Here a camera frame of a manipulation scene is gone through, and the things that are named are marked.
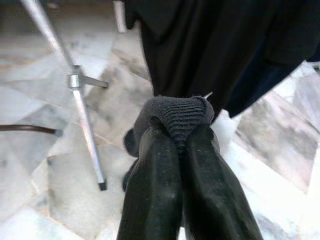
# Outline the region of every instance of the floor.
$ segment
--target floor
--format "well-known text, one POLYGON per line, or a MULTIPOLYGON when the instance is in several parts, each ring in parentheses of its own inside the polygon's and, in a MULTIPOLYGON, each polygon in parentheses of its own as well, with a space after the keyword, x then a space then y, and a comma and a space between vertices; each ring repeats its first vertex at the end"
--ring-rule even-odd
MULTIPOLYGON (((0 133, 0 239, 113 240, 122 138, 152 97, 138 28, 117 32, 111 3, 48 9, 76 64, 110 88, 86 88, 108 190, 99 191, 65 67, 20 6, 2 8, 0 124, 63 130, 0 133)), ((212 128, 265 240, 320 239, 320 75, 304 62, 240 116, 212 128)), ((185 239, 183 230, 179 239, 185 239)))

